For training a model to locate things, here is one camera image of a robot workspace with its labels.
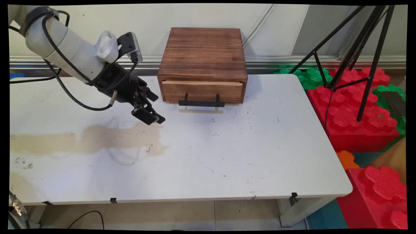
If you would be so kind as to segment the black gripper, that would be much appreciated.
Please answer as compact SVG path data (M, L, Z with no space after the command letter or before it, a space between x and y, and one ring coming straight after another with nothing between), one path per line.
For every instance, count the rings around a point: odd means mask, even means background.
M155 102L159 97L147 87L144 80L129 73L118 63L106 64L94 79L94 85L97 86L100 92L109 97L112 97L113 92L117 91L116 101L133 104L131 114L143 123L151 125L154 122L162 124L165 121L165 118L159 115L152 104L148 102L148 99ZM140 94L145 97L146 105L134 103L134 94L137 91L140 91Z

